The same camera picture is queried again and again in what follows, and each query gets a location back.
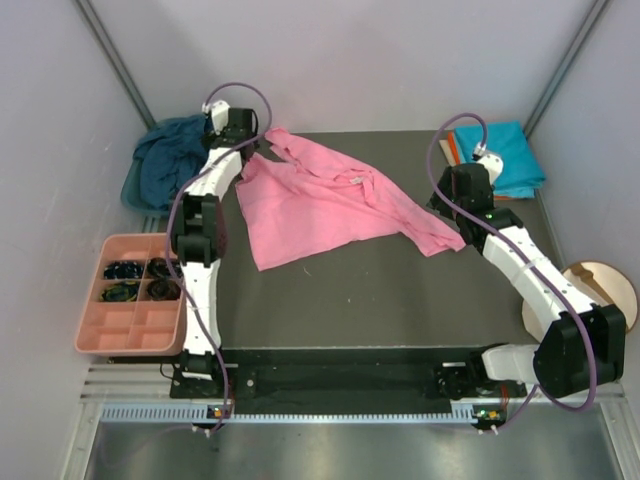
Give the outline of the pink t shirt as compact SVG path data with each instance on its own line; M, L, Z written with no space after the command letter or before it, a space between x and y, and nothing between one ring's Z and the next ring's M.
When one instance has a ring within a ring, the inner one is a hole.
M374 167L282 128L266 139L275 159L254 154L236 185L258 270L394 234L426 257L464 248L459 233Z

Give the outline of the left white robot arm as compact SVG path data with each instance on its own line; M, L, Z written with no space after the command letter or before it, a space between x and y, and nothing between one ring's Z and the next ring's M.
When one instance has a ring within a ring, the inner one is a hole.
M226 387L227 374L215 350L221 346L217 320L217 280L226 252L227 229L222 200L243 168L251 145L241 144L257 133L255 112L234 108L224 101L203 107L212 129L203 139L208 159L199 178L178 202L172 225L171 248L180 262L189 297L185 301L186 337L180 355L179 382L192 384L205 396Z

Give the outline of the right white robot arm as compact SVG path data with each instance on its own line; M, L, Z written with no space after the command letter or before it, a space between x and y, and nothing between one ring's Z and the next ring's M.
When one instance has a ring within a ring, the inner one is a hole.
M533 313L536 345L501 344L472 355L466 380L487 396L503 381L535 383L556 399L619 380L626 318L566 278L536 246L521 219L494 203L492 171L481 162L445 168L429 208L454 221L464 242L495 266Z

